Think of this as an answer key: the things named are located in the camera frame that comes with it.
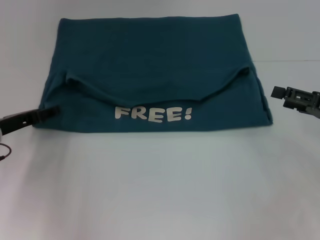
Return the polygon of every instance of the teal shirt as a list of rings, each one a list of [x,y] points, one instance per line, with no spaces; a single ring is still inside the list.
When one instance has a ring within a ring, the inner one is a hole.
[[[37,128],[213,131],[272,124],[237,14],[61,19]]]

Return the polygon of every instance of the white lettering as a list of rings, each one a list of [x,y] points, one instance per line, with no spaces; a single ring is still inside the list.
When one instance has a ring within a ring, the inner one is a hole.
[[[168,122],[173,121],[180,121],[181,120],[181,113],[174,113],[174,112],[181,112],[182,107],[170,107],[166,109],[166,115]]]
[[[129,115],[128,112],[130,112],[130,108],[125,108],[125,107],[116,106],[116,107],[115,107],[115,114],[114,114],[114,116],[115,116],[116,119],[119,119],[119,118],[121,118],[121,115],[122,115],[122,114],[123,114],[123,115]]]
[[[158,119],[163,119],[164,116],[163,115],[156,115],[156,113],[164,114],[165,112],[166,112],[166,110],[164,110],[163,108],[156,108],[156,107],[150,108],[148,121],[155,122],[155,123],[162,123],[162,120],[158,120]]]
[[[144,115],[145,112],[146,108],[144,106],[135,106],[132,108],[131,117],[133,119],[136,119],[137,117],[141,119],[147,119],[147,117]]]

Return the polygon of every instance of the teal fabric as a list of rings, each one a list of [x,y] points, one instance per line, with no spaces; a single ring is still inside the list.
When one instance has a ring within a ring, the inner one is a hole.
[[[272,116],[237,14],[61,19],[37,128],[213,131]]]

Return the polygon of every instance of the black cable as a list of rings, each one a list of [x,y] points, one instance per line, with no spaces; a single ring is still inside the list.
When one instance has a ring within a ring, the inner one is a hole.
[[[4,144],[4,143],[1,143],[1,142],[0,142],[0,145],[6,147],[7,149],[9,149],[9,153],[8,153],[7,155],[5,155],[5,156],[0,156],[0,161],[1,161],[1,160],[5,159],[6,157],[8,157],[8,156],[12,153],[12,150],[11,150],[11,147],[9,147],[8,145],[6,145],[6,144]]]

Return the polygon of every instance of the white backdrop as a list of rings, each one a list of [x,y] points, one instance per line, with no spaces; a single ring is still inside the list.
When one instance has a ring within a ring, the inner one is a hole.
[[[269,97],[274,86],[320,91],[319,7],[318,0],[2,0],[2,116],[38,107],[60,18],[238,13],[274,125],[13,132],[2,139],[13,152],[0,162],[0,239],[320,239],[320,120]]]

